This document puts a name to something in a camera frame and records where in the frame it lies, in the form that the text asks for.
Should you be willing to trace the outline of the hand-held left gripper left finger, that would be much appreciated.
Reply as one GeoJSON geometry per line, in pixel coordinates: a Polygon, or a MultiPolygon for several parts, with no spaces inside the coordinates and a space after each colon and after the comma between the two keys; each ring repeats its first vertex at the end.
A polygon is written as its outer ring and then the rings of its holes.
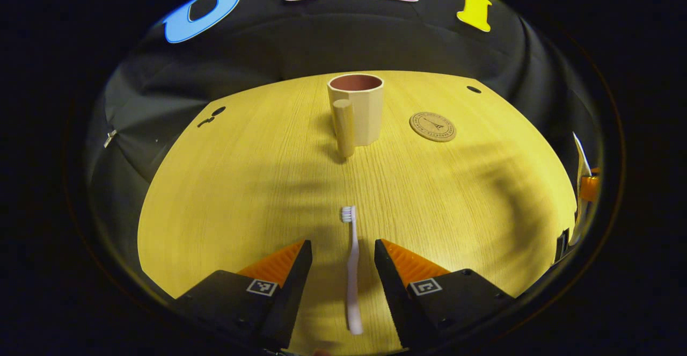
{"type": "Polygon", "coordinates": [[[220,336],[282,351],[289,348],[311,265],[311,241],[302,239],[241,271],[214,271],[170,307],[220,336]]]}

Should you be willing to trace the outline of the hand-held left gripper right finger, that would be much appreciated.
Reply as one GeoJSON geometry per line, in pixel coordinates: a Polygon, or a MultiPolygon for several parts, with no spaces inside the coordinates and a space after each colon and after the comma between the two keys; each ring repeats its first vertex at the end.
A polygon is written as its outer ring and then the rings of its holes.
{"type": "Polygon", "coordinates": [[[403,348],[461,336],[515,302],[470,268],[447,270],[388,239],[375,241],[375,266],[403,348]]]}

